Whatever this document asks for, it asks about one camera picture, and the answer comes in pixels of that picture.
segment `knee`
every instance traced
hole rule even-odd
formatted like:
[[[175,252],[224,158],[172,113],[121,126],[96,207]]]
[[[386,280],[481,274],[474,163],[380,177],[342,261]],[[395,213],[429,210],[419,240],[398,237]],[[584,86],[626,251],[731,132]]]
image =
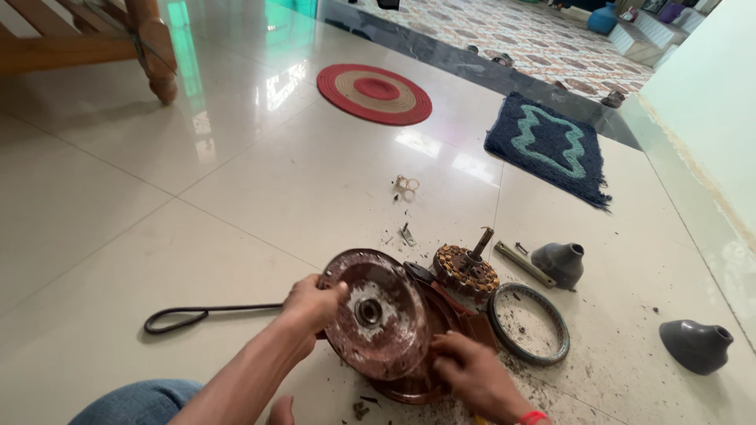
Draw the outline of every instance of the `knee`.
[[[92,402],[69,425],[165,425],[202,389],[190,380],[145,380]]]

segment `wooden bed frame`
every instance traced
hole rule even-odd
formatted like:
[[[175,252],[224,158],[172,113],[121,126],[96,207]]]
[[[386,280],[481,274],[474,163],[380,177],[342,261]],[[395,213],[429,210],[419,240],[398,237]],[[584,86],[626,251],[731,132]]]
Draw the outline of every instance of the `wooden bed frame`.
[[[164,104],[176,98],[176,58],[156,0],[55,0],[73,26],[42,0],[3,1],[42,37],[20,39],[0,23],[0,75],[139,59],[152,92]]]

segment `blue pot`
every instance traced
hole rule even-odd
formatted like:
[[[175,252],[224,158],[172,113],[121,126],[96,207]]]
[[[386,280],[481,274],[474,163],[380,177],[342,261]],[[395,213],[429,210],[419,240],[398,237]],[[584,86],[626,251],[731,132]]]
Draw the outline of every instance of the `blue pot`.
[[[609,32],[612,31],[614,28],[614,25],[617,25],[617,14],[615,13],[615,4],[614,3],[606,3],[606,6],[600,9],[596,9],[593,11],[592,14],[590,14],[590,17],[588,18],[588,29],[593,31],[594,33],[599,34],[609,34]]]

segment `red round mat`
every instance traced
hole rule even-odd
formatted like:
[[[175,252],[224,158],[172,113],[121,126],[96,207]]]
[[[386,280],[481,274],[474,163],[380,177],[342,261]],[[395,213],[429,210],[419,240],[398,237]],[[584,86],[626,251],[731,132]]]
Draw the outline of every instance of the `red round mat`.
[[[352,115],[393,126],[417,124],[433,110],[430,97],[417,84],[368,65],[331,65],[318,74],[318,90]]]

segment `dark blue rug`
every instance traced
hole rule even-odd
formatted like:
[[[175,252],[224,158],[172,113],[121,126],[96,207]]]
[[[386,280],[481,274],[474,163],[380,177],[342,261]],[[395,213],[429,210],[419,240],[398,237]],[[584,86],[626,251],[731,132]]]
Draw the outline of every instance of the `dark blue rug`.
[[[488,152],[609,211],[596,130],[512,92],[485,137]]]

